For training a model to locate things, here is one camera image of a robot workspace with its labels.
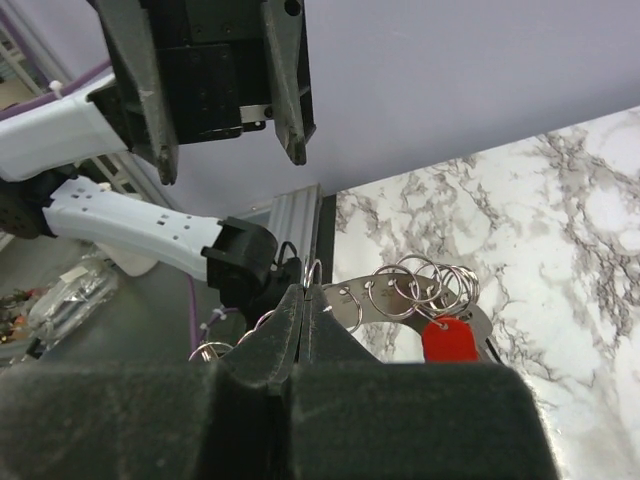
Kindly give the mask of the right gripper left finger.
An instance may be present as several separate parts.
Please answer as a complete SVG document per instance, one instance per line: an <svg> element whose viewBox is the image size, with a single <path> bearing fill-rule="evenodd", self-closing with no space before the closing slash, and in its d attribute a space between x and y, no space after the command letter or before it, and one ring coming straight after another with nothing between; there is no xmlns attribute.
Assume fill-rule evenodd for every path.
<svg viewBox="0 0 640 480"><path fill-rule="evenodd" d="M221 359L31 362L1 376L5 479L287 479L304 293Z"/></svg>

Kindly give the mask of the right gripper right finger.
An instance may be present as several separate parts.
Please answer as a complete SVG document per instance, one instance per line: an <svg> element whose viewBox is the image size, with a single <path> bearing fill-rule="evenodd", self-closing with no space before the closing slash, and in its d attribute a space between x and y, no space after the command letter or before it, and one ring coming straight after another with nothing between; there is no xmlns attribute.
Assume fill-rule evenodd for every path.
<svg viewBox="0 0 640 480"><path fill-rule="evenodd" d="M555 479L533 396L494 363L385 364L331 324L318 288L290 286L278 311L298 334L283 389L289 479Z"/></svg>

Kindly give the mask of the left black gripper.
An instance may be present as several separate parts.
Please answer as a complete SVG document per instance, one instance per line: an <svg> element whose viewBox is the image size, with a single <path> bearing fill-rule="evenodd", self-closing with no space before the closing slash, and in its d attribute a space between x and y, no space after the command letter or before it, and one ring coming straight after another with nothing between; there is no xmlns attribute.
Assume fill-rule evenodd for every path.
<svg viewBox="0 0 640 480"><path fill-rule="evenodd" d="M178 145L263 130L270 104L287 156L296 166L307 162L316 125L302 1L96 1L94 8L115 75L96 103L162 184L176 182Z"/></svg>

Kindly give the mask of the red key tag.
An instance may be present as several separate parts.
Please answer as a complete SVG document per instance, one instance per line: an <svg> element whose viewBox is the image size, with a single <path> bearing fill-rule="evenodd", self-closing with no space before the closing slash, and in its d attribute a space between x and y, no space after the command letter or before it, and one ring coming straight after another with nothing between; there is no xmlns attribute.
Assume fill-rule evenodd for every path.
<svg viewBox="0 0 640 480"><path fill-rule="evenodd" d="M479 361L471 327L462 320L442 316L429 322L421 333L426 363L471 363Z"/></svg>

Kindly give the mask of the round metal keyring disc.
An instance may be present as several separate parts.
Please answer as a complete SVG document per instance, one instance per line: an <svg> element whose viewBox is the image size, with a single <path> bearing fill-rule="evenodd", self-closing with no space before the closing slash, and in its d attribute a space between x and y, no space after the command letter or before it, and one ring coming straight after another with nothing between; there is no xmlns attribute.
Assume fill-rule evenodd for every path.
<svg viewBox="0 0 640 480"><path fill-rule="evenodd" d="M423 363L423 329L451 316L471 327L478 362L493 361L492 325L477 304L479 280L471 269L410 254L329 284L321 267L319 260L307 263L299 288L279 305L258 308L235 344L204 339L191 360L272 372L296 362Z"/></svg>

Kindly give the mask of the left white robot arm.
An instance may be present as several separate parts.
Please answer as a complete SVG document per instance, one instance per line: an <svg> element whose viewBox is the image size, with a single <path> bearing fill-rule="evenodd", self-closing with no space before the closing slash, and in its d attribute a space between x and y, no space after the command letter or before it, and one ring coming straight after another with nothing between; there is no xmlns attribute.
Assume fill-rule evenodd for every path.
<svg viewBox="0 0 640 480"><path fill-rule="evenodd" d="M1 226L152 258L243 311L274 309L308 279L267 229L180 214L104 191L75 163L130 152L176 181L182 145L272 122L291 162L315 131L300 1L97 1L111 73L1 115Z"/></svg>

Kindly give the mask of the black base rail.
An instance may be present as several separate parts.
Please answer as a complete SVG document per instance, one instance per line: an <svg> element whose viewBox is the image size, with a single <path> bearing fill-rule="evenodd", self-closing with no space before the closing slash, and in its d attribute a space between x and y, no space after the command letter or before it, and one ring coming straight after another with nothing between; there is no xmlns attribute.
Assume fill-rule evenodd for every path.
<svg viewBox="0 0 640 480"><path fill-rule="evenodd" d="M322 281L333 281L335 233L336 233L337 196L325 196L322 199L315 234L314 259L322 264Z"/></svg>

